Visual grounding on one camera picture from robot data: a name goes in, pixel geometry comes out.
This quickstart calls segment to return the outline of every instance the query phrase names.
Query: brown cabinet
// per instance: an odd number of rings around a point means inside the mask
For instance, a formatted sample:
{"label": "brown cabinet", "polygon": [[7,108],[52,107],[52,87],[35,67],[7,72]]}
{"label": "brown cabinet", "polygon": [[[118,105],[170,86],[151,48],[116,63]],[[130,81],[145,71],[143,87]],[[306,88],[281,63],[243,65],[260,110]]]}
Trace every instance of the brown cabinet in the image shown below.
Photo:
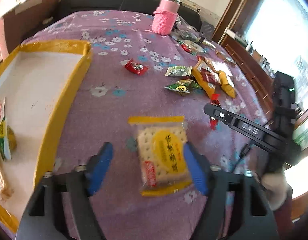
{"label": "brown cabinet", "polygon": [[241,68],[244,76],[255,90],[257,99],[270,118],[273,110],[272,83],[273,79],[261,68],[255,59],[237,41],[226,35],[221,46],[232,56]]}

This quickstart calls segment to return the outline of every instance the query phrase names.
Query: red logo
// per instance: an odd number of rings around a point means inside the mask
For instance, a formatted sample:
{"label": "red logo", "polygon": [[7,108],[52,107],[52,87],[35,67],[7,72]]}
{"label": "red logo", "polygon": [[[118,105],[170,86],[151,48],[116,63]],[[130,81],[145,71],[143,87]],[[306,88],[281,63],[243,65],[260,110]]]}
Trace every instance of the red logo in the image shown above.
{"label": "red logo", "polygon": [[148,184],[151,187],[155,187],[156,186],[156,174],[155,174],[154,164],[153,162],[150,162],[150,161],[145,161],[144,164],[145,164]]}

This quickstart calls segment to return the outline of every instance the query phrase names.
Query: screw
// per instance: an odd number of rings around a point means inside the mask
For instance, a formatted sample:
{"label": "screw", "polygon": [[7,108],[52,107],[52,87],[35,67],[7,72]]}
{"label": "screw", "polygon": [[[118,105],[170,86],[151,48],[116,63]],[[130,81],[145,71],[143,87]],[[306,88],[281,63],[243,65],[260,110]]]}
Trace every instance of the screw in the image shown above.
{"label": "screw", "polygon": [[218,165],[211,165],[210,169],[211,171],[220,171],[222,168]]}
{"label": "screw", "polygon": [[85,165],[78,165],[78,166],[75,167],[76,172],[81,172],[81,171],[84,171],[84,170],[86,170]]}
{"label": "screw", "polygon": [[47,171],[47,172],[45,172],[43,178],[50,178],[52,176],[53,176],[53,173],[51,171]]}
{"label": "screw", "polygon": [[246,177],[253,177],[253,173],[251,171],[249,171],[249,170],[244,171],[244,175]]}

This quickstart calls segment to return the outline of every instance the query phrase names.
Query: window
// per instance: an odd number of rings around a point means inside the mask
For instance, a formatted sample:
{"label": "window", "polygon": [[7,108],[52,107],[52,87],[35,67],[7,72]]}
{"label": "window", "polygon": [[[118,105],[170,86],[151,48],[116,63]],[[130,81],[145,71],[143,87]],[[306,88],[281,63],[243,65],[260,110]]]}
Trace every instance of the window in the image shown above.
{"label": "window", "polygon": [[294,77],[296,101],[308,109],[308,14],[298,0],[263,0],[245,31],[270,67]]}

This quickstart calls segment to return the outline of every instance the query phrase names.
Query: pink thermos bottle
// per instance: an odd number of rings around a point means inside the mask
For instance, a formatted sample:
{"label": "pink thermos bottle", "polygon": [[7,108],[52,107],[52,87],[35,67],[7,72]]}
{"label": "pink thermos bottle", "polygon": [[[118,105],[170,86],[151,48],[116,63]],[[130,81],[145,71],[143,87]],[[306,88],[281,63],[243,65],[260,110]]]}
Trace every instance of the pink thermos bottle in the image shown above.
{"label": "pink thermos bottle", "polygon": [[154,11],[155,17],[152,31],[161,35],[170,34],[177,18],[179,7],[180,0],[161,0],[156,11]]}

